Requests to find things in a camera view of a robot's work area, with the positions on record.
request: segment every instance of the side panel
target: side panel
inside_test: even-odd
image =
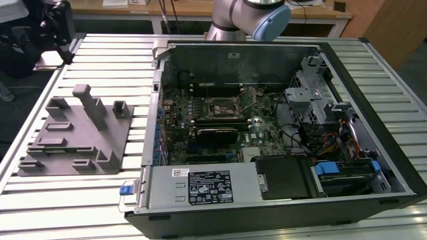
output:
[[[134,214],[126,220],[150,239],[357,223],[409,198],[286,205],[278,207]]]

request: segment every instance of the desk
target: desk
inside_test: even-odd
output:
[[[70,0],[75,19],[82,20],[148,20],[152,24],[154,34],[163,34],[162,12],[158,0],[151,0],[148,5],[130,5],[128,8],[103,9],[103,0]],[[174,21],[171,1],[166,1],[168,20]],[[211,22],[213,1],[178,0],[174,2],[176,15],[180,21]],[[334,10],[334,1],[327,0],[326,6],[313,6],[305,9],[293,9],[291,24],[325,24],[333,25],[329,37],[342,35],[349,20],[354,17],[350,11]]]

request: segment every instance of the blue tab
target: blue tab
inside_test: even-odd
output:
[[[373,165],[375,172],[379,172],[382,170],[382,167],[381,167],[381,164],[378,161],[371,161],[371,165]]]
[[[120,187],[120,196],[134,195],[134,186],[122,186]]]
[[[334,161],[319,162],[314,169],[318,175],[341,173],[339,166]]]

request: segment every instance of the metal extrusion table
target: metal extrusion table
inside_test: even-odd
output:
[[[155,40],[203,40],[187,35],[88,34],[76,39],[74,64],[59,68],[30,113],[11,149],[0,164],[0,238],[2,240],[115,239],[140,240],[143,234],[120,213],[119,187],[140,175],[144,133],[154,77]],[[287,37],[278,41],[309,42],[315,38]],[[399,78],[371,44],[355,38],[317,38],[331,44],[362,92],[377,110],[393,136],[427,180],[427,108]],[[126,100],[135,112],[126,145],[122,171],[116,175],[19,177],[18,163],[35,140],[48,116],[44,106],[51,97],[64,97],[68,104],[75,84],[90,84],[91,94],[106,105]],[[345,91],[337,86],[342,98]],[[123,206],[136,203],[126,196]],[[198,237],[214,239],[425,239],[427,201],[405,209],[389,210],[359,223],[315,226]]]

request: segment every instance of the power supply label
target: power supply label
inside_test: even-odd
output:
[[[234,202],[230,171],[188,173],[188,203],[191,205],[226,204]]]

